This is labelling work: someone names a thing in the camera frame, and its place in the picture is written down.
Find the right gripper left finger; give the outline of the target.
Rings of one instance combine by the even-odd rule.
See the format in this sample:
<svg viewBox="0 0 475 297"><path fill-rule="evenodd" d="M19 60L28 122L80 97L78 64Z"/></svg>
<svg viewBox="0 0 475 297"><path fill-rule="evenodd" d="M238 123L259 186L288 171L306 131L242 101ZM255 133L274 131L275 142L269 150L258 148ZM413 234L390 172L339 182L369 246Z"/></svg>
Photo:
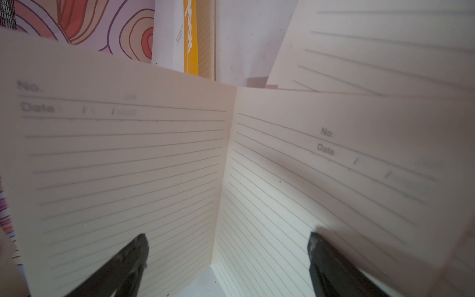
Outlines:
<svg viewBox="0 0 475 297"><path fill-rule="evenodd" d="M66 296L136 297L148 254L148 239L141 233Z"/></svg>

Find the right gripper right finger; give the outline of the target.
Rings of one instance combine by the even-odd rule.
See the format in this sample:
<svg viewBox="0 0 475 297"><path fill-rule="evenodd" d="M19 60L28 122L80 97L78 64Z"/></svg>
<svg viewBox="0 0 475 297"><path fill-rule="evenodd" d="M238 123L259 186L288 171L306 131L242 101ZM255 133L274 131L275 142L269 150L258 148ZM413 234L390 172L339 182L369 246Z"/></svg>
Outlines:
<svg viewBox="0 0 475 297"><path fill-rule="evenodd" d="M322 235L312 232L308 241L309 273L317 297L386 297Z"/></svg>

